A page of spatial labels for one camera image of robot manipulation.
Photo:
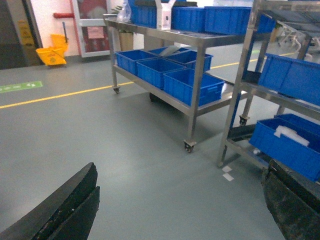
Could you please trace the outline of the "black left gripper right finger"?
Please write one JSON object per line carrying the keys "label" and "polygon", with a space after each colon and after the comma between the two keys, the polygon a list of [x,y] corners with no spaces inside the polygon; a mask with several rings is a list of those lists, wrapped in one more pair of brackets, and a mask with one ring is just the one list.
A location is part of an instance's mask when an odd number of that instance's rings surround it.
{"label": "black left gripper right finger", "polygon": [[266,206],[286,240],[320,238],[320,183],[271,159],[263,171]]}

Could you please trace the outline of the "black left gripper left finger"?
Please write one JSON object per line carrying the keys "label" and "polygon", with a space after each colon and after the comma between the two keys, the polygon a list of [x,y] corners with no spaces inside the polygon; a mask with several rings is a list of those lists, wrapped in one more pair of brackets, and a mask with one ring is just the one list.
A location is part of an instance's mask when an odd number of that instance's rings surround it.
{"label": "black left gripper left finger", "polygon": [[98,172],[90,162],[20,220],[2,240],[86,240],[100,204]]}

